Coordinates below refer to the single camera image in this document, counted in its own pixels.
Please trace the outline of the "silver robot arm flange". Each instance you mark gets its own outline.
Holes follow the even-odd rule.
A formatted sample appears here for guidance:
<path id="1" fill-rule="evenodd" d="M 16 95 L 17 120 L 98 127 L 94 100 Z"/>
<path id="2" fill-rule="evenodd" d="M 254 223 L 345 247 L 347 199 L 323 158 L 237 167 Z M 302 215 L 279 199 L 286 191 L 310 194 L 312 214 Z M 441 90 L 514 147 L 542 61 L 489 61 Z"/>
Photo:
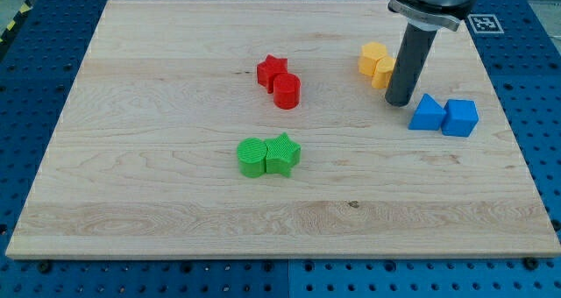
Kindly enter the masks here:
<path id="1" fill-rule="evenodd" d="M 389 0 L 388 9 L 426 32 L 441 28 L 455 32 L 470 14 L 476 0 Z"/>

